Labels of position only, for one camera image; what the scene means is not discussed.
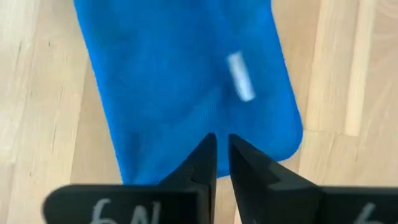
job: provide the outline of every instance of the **blue microfiber cloth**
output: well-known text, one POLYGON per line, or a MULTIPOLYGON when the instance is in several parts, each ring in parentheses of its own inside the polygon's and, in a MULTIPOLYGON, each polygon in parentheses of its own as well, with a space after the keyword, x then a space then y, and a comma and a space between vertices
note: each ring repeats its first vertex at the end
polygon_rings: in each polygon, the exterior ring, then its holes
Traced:
POLYGON ((218 176, 228 134, 290 157, 302 124, 268 0, 75 0, 125 184, 157 184, 207 133, 218 176), (241 100, 227 57, 241 52, 256 94, 241 100))

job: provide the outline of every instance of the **wooden floor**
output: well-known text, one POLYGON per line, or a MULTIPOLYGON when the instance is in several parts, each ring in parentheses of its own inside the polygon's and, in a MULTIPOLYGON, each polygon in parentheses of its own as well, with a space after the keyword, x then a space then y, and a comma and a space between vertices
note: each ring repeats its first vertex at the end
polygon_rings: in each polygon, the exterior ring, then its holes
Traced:
MULTIPOLYGON (((283 164, 328 185, 398 186, 398 1, 274 0, 305 126, 283 164)), ((43 223, 58 186, 120 183, 72 0, 0 2, 0 223, 43 223)), ((216 223, 239 223, 228 178, 216 223)))

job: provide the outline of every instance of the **white writing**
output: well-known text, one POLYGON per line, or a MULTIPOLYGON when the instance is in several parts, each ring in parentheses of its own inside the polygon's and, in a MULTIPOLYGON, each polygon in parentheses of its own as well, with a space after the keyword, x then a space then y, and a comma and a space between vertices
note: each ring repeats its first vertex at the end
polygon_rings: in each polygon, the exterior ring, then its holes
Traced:
POLYGON ((375 204, 373 203, 367 203, 363 209, 362 212, 359 214, 358 218, 354 221, 354 224, 383 224, 383 222, 380 221, 371 221, 368 220, 369 217, 372 215, 372 212, 376 209, 375 204))
MULTIPOLYGON (((90 224, 118 224, 110 218, 101 218, 102 210, 105 204, 111 203, 109 198, 103 198, 99 200, 93 208, 93 216, 90 224)), ((144 206, 138 205, 134 209, 132 214, 132 220, 130 224, 149 224, 147 210, 144 206)), ((160 216, 160 202, 154 202, 154 209, 152 212, 152 221, 150 224, 159 224, 160 216)))

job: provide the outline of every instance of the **black holder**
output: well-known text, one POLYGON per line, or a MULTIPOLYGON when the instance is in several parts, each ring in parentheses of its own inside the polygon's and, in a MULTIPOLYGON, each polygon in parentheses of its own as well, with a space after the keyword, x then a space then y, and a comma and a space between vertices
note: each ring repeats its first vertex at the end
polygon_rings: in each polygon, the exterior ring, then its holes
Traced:
MULTIPOLYGON (((159 185, 69 185, 44 203, 48 224, 212 224, 217 143, 208 134, 159 185)), ((319 187, 237 135, 229 167, 242 224, 398 223, 398 189, 319 187)))

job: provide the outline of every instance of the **white label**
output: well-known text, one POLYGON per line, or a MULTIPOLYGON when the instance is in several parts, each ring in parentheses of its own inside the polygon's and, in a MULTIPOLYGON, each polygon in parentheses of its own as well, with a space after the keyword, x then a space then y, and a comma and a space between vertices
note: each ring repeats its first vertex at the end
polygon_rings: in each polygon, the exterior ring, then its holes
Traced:
POLYGON ((227 60, 238 96, 245 102, 251 101, 255 94, 242 53, 239 51, 230 54, 227 60))

